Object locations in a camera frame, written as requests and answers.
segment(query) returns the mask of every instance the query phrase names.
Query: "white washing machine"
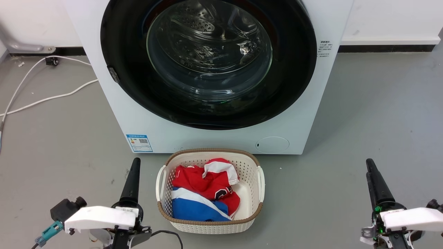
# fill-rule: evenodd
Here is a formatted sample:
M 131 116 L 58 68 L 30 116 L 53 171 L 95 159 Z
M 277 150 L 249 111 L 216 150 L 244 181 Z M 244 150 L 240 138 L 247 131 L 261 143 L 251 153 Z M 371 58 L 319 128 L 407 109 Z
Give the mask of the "white washing machine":
M 64 0 L 133 152 L 301 154 L 353 0 Z

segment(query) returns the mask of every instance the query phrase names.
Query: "black baseboard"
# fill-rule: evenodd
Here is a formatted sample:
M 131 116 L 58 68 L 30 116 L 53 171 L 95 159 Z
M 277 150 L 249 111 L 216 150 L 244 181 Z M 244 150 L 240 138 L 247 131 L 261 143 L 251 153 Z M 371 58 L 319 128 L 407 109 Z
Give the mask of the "black baseboard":
M 338 53 L 432 52 L 435 45 L 342 45 Z
M 83 47 L 56 47 L 55 52 L 52 54 L 10 54 L 11 56 L 21 57 L 21 56 L 51 56 L 51 55 L 59 55 L 59 56 L 82 56 L 86 55 Z
M 341 45 L 338 53 L 431 52 L 435 45 Z M 82 56 L 83 47 L 57 47 L 52 54 L 11 54 L 11 56 Z

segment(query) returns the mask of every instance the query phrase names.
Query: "laundry basket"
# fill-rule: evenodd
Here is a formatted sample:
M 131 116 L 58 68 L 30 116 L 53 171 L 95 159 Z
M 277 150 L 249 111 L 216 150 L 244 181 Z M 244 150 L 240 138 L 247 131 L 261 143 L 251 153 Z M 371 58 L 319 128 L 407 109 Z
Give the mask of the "laundry basket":
M 234 220 L 227 222 L 198 222 L 172 217 L 171 190 L 175 168 L 179 165 L 203 167 L 207 161 L 224 158 L 232 163 L 240 177 L 233 190 L 240 197 Z M 257 159 L 250 153 L 232 149 L 191 149 L 169 157 L 160 169 L 156 182 L 157 205 L 160 213 L 178 230 L 188 233 L 226 234 L 246 231 L 260 213 L 264 199 L 264 175 Z

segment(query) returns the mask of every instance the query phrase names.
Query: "gray floor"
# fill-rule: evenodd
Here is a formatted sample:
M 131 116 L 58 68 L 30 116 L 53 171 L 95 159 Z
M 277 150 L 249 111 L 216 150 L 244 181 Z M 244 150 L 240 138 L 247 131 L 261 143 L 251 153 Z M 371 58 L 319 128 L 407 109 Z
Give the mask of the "gray floor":
M 38 58 L 0 65 L 0 109 Z M 70 92 L 94 79 L 85 65 L 61 60 L 37 66 L 12 109 Z M 443 45 L 432 53 L 339 54 L 305 153 L 258 156 L 266 176 L 262 213 L 246 232 L 180 233 L 185 248 L 370 248 L 365 159 L 373 158 L 397 201 L 407 207 L 443 202 Z M 106 143 L 106 147 L 97 144 Z M 98 83 L 7 117 L 0 155 L 2 248 L 30 248 L 52 223 L 63 198 L 110 206 L 134 158 Z M 144 224 L 174 230 L 158 212 L 155 177 L 168 155 L 140 155 Z M 427 233 L 416 249 L 443 245 Z M 59 234 L 47 249 L 98 249 L 87 233 Z M 171 235 L 137 248 L 178 249 Z

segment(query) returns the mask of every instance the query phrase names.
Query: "energy label sticker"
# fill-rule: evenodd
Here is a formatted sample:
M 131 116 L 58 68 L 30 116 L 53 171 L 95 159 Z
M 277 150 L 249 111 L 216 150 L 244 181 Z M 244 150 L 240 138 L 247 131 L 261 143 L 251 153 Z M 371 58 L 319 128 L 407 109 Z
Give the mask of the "energy label sticker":
M 133 152 L 153 152 L 147 135 L 126 134 Z

